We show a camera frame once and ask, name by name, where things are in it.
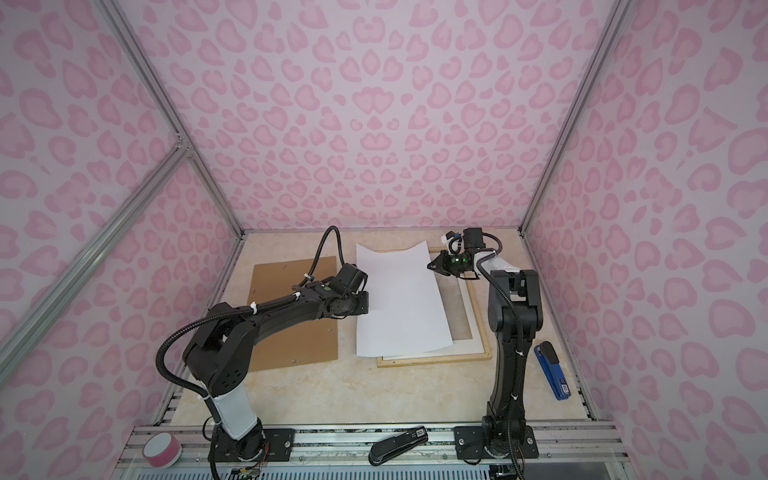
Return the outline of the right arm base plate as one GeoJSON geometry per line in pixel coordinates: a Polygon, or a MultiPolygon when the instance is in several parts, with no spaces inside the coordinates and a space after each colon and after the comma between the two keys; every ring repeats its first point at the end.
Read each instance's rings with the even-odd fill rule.
{"type": "MultiPolygon", "coordinates": [[[[456,457],[460,460],[475,462],[482,460],[509,460],[509,442],[506,431],[486,438],[480,425],[458,426],[453,428],[456,457]]],[[[517,443],[518,460],[538,459],[540,452],[534,431],[530,426],[517,443]]]]}

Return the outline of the autumn forest photo print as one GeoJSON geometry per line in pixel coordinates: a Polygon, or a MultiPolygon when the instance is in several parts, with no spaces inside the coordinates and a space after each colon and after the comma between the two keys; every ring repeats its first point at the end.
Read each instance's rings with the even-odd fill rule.
{"type": "Polygon", "coordinates": [[[415,356],[453,344],[425,241],[390,252],[358,244],[356,259],[369,293],[369,312],[356,322],[359,357],[415,356]]]}

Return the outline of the light wooden picture frame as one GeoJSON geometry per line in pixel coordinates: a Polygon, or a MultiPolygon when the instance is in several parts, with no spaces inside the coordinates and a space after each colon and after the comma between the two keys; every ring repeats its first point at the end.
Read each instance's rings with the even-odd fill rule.
{"type": "Polygon", "coordinates": [[[358,356],[380,368],[491,356],[474,294],[463,281],[429,270],[436,256],[425,242],[388,252],[357,247],[370,294],[369,313],[357,321],[358,356]]]}

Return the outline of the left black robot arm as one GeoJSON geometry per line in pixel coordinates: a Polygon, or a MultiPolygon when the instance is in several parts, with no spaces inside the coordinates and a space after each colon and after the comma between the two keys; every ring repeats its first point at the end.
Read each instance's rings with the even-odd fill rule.
{"type": "Polygon", "coordinates": [[[305,322],[366,314],[367,279],[362,270],[345,263],[334,276],[307,276],[290,295],[263,304],[234,308],[222,303],[214,308],[183,353],[190,373],[202,384],[200,396],[215,422],[214,448],[228,447],[229,460],[266,456],[263,426],[244,386],[254,347],[305,322]]]}

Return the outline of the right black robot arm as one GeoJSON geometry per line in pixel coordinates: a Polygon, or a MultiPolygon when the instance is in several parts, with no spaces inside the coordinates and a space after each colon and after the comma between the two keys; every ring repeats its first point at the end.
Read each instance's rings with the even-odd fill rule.
{"type": "Polygon", "coordinates": [[[460,280],[484,279],[489,285],[487,319],[497,343],[494,387],[480,428],[456,431],[457,457],[468,464],[481,460],[510,460],[522,472],[524,458],[539,456],[532,428],[527,425],[524,382],[529,352],[543,326],[539,276],[534,270],[494,267],[501,240],[473,227],[448,232],[445,248],[427,268],[460,280]]]}

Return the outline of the white mat board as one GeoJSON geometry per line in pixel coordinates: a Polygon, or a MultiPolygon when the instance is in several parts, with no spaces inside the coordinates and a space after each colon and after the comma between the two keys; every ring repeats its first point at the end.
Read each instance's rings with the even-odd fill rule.
{"type": "Polygon", "coordinates": [[[491,351],[481,325],[482,315],[476,295],[465,281],[453,277],[437,280],[442,304],[452,336],[450,346],[411,356],[379,357],[379,368],[487,360],[491,351]]]}

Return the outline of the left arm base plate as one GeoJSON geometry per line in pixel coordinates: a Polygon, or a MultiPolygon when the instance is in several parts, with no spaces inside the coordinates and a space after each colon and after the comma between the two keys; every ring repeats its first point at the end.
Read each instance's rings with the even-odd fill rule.
{"type": "Polygon", "coordinates": [[[267,428],[250,432],[239,440],[232,439],[216,426],[211,434],[208,459],[214,462],[287,462],[293,449],[295,430],[267,428]]]}

